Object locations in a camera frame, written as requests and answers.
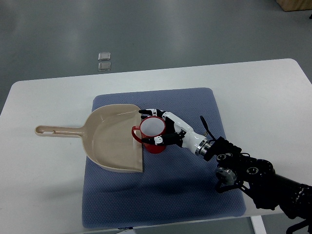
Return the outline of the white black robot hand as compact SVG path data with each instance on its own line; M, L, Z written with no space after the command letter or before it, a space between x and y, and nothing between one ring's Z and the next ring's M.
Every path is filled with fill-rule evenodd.
M165 122L165 133L159 136L147 136L142 139L143 143L156 146L177 145L187 148L197 156L204 156L212 146L216 138L206 130L206 135L196 133L188 123L175 114L160 109L139 110L141 119L159 117Z

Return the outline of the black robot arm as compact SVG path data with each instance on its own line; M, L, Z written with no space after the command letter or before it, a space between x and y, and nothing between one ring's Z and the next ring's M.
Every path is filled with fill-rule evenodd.
M223 137L215 138L204 117L200 118L211 139L200 149L206 161L215 158L218 193L240 189L249 196L256 208L274 210L276 207L290 218L303 220L287 229L292 234L305 227L312 232L312 188L276 174L273 165L264 159L251 157Z

